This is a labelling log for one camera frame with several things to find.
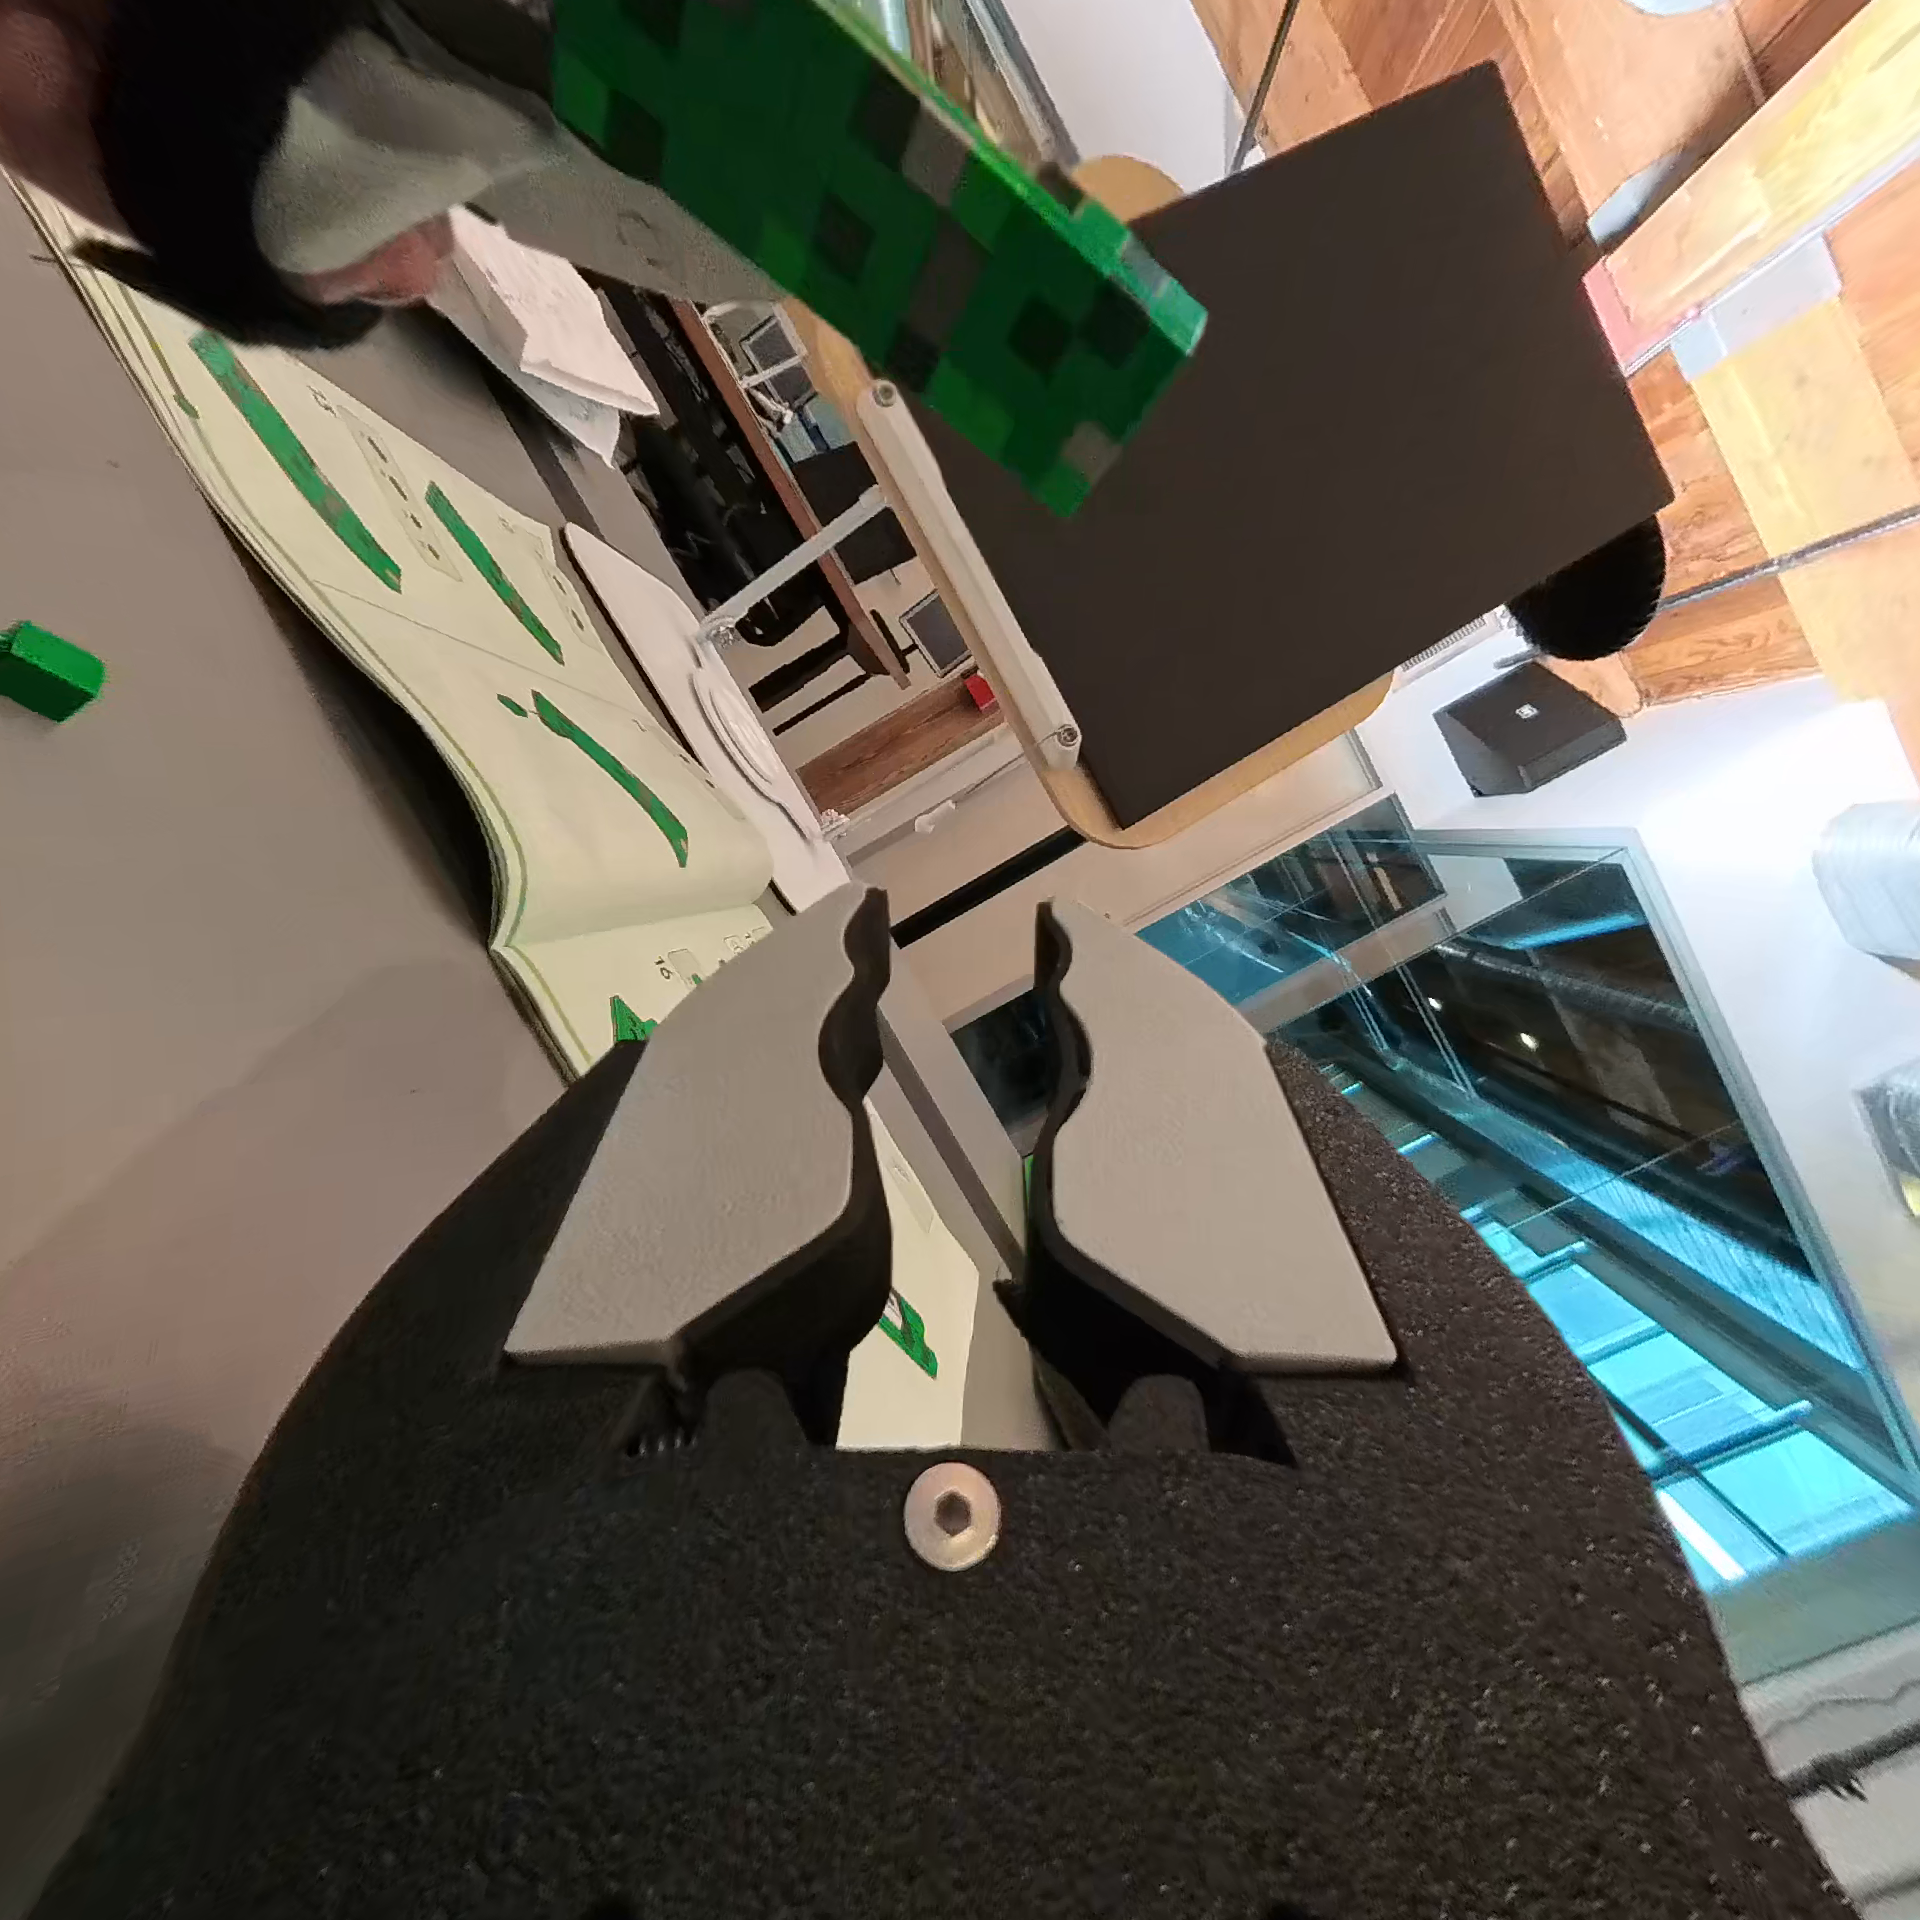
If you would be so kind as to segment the white mat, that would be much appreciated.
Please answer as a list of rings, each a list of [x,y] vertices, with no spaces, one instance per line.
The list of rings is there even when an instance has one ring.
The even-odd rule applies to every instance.
[[[561,539],[661,714],[717,792],[763,836],[772,858],[772,893],[782,905],[801,913],[846,885],[850,868],[832,848],[815,807],[693,610],[585,527],[565,525]]]

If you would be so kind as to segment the person's left hand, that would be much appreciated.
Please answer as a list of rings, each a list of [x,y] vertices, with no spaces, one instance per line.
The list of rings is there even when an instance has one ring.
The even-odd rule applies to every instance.
[[[300,85],[370,6],[5,3],[5,169],[106,231],[85,265],[232,340],[342,348],[421,302],[445,216],[326,273],[280,273],[254,189]]]

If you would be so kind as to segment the grey desk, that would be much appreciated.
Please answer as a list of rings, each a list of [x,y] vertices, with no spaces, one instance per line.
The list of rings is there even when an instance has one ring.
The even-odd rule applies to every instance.
[[[561,1092],[411,722],[206,506],[5,192],[5,1916],[131,1740],[365,1289]]]

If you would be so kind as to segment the black fuzzy ball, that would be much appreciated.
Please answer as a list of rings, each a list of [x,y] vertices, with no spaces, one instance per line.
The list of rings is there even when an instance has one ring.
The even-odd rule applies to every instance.
[[[1637,640],[1657,615],[1667,544],[1644,520],[1506,602],[1525,643],[1557,662],[1601,662]]]

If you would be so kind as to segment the glass railing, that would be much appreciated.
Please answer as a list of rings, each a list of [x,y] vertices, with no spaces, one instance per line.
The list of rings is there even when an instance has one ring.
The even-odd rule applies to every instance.
[[[1139,937],[1466,1221],[1703,1586],[1914,1520],[1876,1365],[1619,855],[1440,853],[1376,804]]]

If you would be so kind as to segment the black speaker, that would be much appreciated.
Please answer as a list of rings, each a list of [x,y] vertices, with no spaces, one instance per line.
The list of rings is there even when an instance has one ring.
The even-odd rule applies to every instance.
[[[1624,746],[1624,722],[1527,659],[1434,712],[1478,799],[1525,796]]]

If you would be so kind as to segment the black monitor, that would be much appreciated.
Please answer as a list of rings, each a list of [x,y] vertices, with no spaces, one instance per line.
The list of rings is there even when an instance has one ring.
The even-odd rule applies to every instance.
[[[1670,504],[1494,61],[1137,228],[1208,328],[1072,516],[909,404],[1118,825]]]

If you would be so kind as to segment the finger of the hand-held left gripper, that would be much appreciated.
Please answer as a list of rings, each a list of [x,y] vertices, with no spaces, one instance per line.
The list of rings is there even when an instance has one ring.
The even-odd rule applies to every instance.
[[[454,206],[513,241],[650,295],[777,300],[664,192],[565,132],[552,30],[345,30],[300,80],[254,184],[282,273],[338,273]]]

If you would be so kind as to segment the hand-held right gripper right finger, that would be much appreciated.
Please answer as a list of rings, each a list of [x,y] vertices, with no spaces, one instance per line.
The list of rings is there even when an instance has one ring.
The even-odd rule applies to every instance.
[[[1035,948],[1047,1094],[998,1294],[1043,1408],[1095,1452],[1169,1378],[1208,1449],[1282,1463],[1269,1380],[1386,1378],[1401,1354],[1262,1036],[1083,904],[1043,900]]]

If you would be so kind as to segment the open instruction booklet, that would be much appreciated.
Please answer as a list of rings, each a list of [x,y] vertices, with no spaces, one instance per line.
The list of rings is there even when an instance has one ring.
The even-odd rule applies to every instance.
[[[645,710],[543,521],[296,354],[102,273],[94,228],[7,184],[225,530],[457,782],[487,849],[490,965],[557,1064],[647,1040],[772,933],[766,893],[858,896],[833,858],[833,878],[782,878],[772,829]]]

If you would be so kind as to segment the white paper sheets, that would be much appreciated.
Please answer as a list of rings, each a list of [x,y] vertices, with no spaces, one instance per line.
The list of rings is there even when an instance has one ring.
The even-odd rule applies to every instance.
[[[449,213],[449,258],[432,309],[604,469],[616,466],[628,419],[659,417],[655,395],[576,267],[520,246],[463,206]]]

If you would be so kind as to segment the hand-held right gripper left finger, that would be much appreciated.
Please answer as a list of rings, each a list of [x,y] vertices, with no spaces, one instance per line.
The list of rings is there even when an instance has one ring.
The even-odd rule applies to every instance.
[[[841,885],[726,962],[637,1060],[505,1336],[533,1365],[635,1364],[684,1401],[781,1378],[832,1447],[893,1291],[867,1094],[889,911]]]

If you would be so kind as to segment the long green pixel brick plate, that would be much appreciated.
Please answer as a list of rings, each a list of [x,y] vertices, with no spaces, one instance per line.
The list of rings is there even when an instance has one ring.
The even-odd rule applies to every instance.
[[[1204,310],[1067,178],[1010,157],[850,6],[561,3],[561,128],[1072,516]]]

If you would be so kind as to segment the silver duct pipe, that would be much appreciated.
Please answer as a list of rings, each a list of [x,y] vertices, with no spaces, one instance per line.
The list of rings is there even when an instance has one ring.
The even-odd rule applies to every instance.
[[[1810,868],[1850,948],[1901,968],[1918,967],[1918,802],[1838,812],[1820,829]]]

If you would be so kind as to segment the small green brick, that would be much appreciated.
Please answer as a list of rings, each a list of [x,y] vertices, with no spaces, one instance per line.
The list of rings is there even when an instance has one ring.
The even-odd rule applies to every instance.
[[[84,645],[18,620],[1,630],[1,699],[64,724],[92,708],[106,684],[106,665]]]

